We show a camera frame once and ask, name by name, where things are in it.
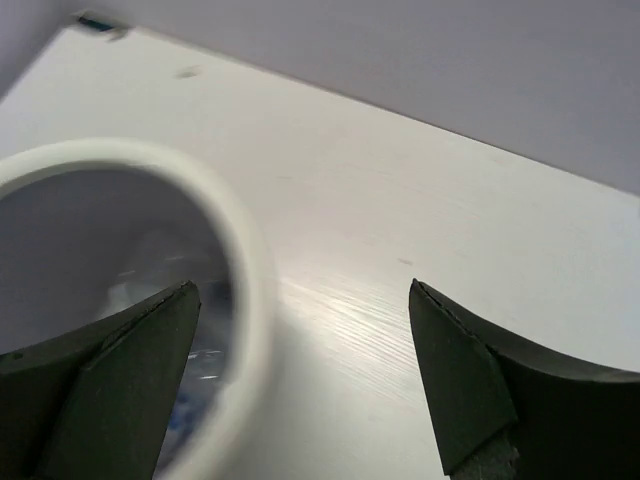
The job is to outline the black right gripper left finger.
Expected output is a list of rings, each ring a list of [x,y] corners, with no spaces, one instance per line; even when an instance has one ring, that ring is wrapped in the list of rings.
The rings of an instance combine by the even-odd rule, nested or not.
[[[3,354],[2,478],[152,478],[200,306],[185,281]]]

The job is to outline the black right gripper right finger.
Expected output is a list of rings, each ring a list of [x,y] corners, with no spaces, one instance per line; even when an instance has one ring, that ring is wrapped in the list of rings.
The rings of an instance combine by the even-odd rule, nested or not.
[[[539,345],[421,281],[409,317],[447,477],[638,477],[637,373]]]

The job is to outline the blue label water bottle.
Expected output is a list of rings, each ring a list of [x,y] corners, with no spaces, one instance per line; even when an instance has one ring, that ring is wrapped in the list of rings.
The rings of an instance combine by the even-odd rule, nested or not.
[[[182,447],[216,402],[231,351],[233,297],[225,282],[207,282],[182,381],[169,419],[162,451]]]

